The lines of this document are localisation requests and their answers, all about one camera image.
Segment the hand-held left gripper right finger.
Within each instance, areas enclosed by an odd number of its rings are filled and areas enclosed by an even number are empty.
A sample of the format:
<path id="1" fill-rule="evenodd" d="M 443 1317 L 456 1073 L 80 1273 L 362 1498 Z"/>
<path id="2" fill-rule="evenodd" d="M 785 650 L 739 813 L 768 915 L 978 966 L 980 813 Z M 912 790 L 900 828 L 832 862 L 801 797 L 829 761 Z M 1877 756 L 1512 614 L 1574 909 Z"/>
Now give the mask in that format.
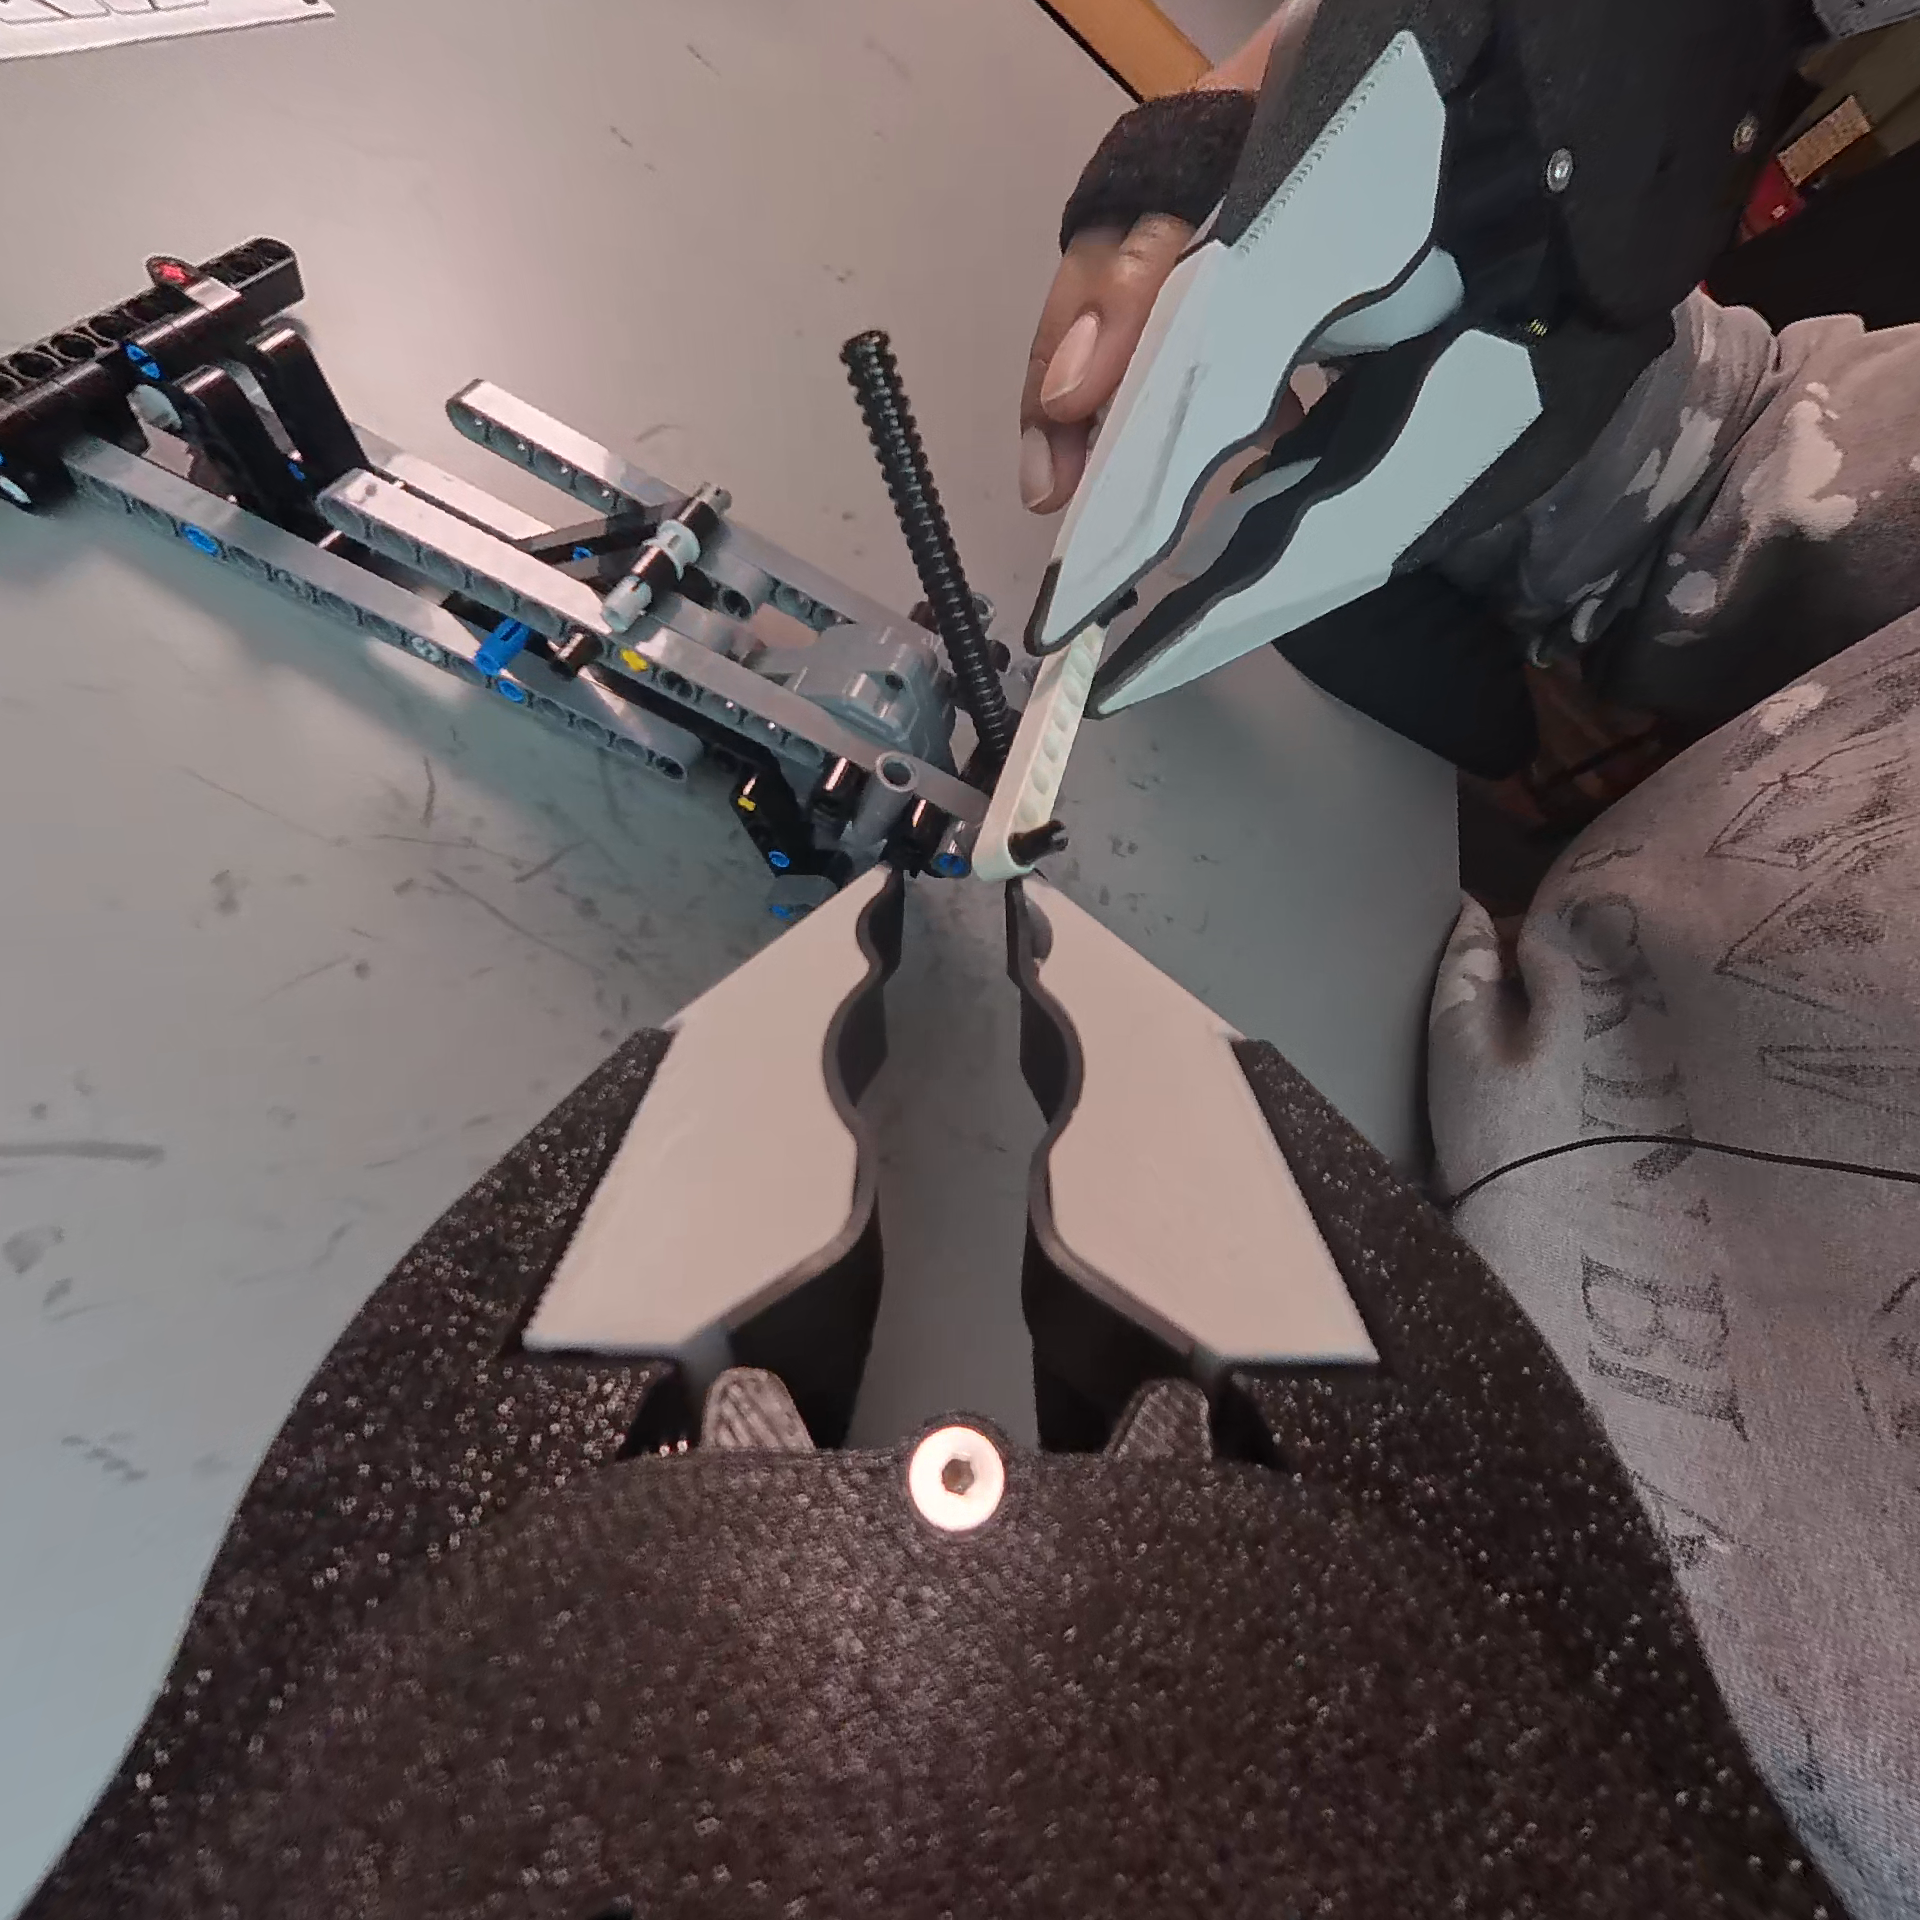
<path id="1" fill-rule="evenodd" d="M 1005 890 L 1028 1177 L 1057 1369 L 1373 1366 L 1361 1309 L 1241 1062 L 1244 1036 L 1043 881 Z"/>

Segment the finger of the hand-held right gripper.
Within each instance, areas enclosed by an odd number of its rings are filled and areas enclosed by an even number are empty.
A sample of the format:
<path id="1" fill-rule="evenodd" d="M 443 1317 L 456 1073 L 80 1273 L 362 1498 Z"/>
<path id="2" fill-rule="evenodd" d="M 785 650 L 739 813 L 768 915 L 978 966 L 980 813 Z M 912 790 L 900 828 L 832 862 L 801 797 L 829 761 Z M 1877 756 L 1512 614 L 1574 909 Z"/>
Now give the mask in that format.
<path id="1" fill-rule="evenodd" d="M 1028 621 L 1033 654 L 1110 618 L 1262 430 L 1302 350 L 1419 267 L 1444 139 L 1425 48 L 1398 33 L 1252 214 L 1218 213 L 1161 289 L 1096 436 Z"/>
<path id="2" fill-rule="evenodd" d="M 1276 470 L 1222 497 L 1174 549 L 1178 586 L 1098 670 L 1110 715 L 1377 592 L 1531 428 L 1531 352 L 1483 330 L 1405 344 L 1349 373 Z"/>

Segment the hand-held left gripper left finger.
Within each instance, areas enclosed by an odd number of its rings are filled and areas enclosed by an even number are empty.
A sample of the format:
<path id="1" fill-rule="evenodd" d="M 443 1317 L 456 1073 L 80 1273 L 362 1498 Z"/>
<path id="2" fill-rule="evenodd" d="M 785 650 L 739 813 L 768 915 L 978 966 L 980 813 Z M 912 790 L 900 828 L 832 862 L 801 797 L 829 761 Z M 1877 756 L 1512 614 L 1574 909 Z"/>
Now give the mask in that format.
<path id="1" fill-rule="evenodd" d="M 526 1350 L 720 1362 L 852 1256 L 875 1210 L 860 1102 L 889 1050 L 902 909 L 900 873 L 870 868 L 667 1022 Z"/>

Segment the white perforated toy beam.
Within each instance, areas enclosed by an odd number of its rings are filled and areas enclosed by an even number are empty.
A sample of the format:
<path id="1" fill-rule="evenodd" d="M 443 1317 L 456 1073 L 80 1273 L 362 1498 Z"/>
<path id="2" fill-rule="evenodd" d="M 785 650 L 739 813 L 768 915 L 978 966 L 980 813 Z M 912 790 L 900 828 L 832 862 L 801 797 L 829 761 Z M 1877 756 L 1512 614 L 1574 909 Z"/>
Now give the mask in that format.
<path id="1" fill-rule="evenodd" d="M 1000 769 L 988 813 L 978 828 L 971 873 L 982 883 L 1028 875 L 1005 853 L 1009 832 L 1058 821 L 1065 769 L 1088 712 L 1106 625 L 1091 621 L 1064 650 L 1038 664 L 1016 744 Z"/>

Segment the grey toy chassis assembly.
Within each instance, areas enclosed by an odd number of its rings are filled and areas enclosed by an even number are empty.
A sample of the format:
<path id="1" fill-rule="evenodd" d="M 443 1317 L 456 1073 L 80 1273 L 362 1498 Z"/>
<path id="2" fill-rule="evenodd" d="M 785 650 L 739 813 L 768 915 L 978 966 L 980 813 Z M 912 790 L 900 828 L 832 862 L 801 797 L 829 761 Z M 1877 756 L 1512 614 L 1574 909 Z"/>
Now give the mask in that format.
<path id="1" fill-rule="evenodd" d="M 491 382 L 449 420 L 568 516 L 353 424 L 274 237 L 147 277 L 5 350 L 6 504 L 94 498 L 602 754 L 676 784 L 708 761 L 787 922 L 875 864 L 988 878 L 1013 658 L 884 333 L 842 360 L 918 577 L 906 614 L 750 531 L 723 488 L 676 488 Z"/>

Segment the person's right forearm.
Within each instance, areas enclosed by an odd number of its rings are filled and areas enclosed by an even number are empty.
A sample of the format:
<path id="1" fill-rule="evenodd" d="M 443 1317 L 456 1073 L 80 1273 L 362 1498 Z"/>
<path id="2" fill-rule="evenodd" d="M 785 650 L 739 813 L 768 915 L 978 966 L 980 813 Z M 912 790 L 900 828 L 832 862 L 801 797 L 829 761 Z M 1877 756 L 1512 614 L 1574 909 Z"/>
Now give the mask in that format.
<path id="1" fill-rule="evenodd" d="M 1918 325 L 1691 296 L 1539 500 L 1441 561 L 1533 664 L 1713 731 L 1918 606 Z"/>

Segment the person's right hand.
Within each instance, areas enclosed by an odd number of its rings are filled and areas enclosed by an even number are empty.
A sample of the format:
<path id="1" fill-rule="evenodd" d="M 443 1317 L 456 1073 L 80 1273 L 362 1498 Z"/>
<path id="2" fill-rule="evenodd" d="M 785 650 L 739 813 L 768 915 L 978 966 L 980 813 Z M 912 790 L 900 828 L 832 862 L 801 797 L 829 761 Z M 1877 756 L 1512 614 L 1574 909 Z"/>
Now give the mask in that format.
<path id="1" fill-rule="evenodd" d="M 1020 398 L 1017 482 L 1028 512 L 1060 512 L 1075 493 L 1098 420 L 1194 233 L 1178 217 L 1149 213 L 1069 240 L 1040 310 Z"/>

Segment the wooden board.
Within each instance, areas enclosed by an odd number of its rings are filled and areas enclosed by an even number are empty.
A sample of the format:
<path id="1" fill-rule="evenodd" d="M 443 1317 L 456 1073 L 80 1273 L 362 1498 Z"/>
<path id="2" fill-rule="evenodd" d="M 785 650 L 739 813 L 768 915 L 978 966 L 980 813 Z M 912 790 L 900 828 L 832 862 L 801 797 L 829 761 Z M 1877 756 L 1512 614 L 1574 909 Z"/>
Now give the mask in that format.
<path id="1" fill-rule="evenodd" d="M 1154 2 L 1038 6 L 1138 102 L 1194 86 L 1214 64 Z"/>

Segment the black wired earbud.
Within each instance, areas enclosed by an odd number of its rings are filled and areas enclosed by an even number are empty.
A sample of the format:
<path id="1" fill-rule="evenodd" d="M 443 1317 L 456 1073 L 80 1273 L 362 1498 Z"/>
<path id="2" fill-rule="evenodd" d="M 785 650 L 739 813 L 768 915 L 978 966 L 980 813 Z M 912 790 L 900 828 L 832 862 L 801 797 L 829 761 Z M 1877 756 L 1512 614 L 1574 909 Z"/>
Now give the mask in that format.
<path id="1" fill-rule="evenodd" d="M 1918 1187 L 1918 1170 L 1913 1169 L 1897 1169 L 1884 1163 L 1866 1163 L 1857 1158 L 1828 1158 L 1828 1156 L 1810 1156 L 1810 1155 L 1794 1155 L 1784 1150 L 1741 1145 L 1741 1144 L 1720 1144 L 1699 1137 L 1661 1137 L 1661 1133 L 1606 1133 L 1606 1137 L 1585 1137 L 1568 1144 L 1555 1144 L 1545 1148 L 1537 1148 L 1528 1155 L 1515 1158 L 1506 1158 L 1482 1174 L 1468 1179 L 1460 1189 L 1443 1196 L 1435 1204 L 1443 1211 L 1457 1211 L 1466 1202 L 1469 1202 L 1476 1194 L 1496 1187 L 1512 1173 L 1520 1173 L 1528 1169 L 1537 1169 L 1552 1162 L 1564 1162 L 1580 1155 L 1592 1153 L 1626 1153 L 1626 1150 L 1646 1150 L 1650 1155 L 1673 1153 L 1678 1156 L 1715 1156 L 1724 1162 L 1741 1162 L 1741 1163 L 1757 1163 L 1757 1165 L 1777 1165 L 1777 1169 L 1801 1169 L 1801 1170 L 1819 1170 L 1819 1173 L 1836 1173 L 1842 1177 L 1877 1182 L 1877 1185 L 1900 1185 L 1900 1187 Z"/>

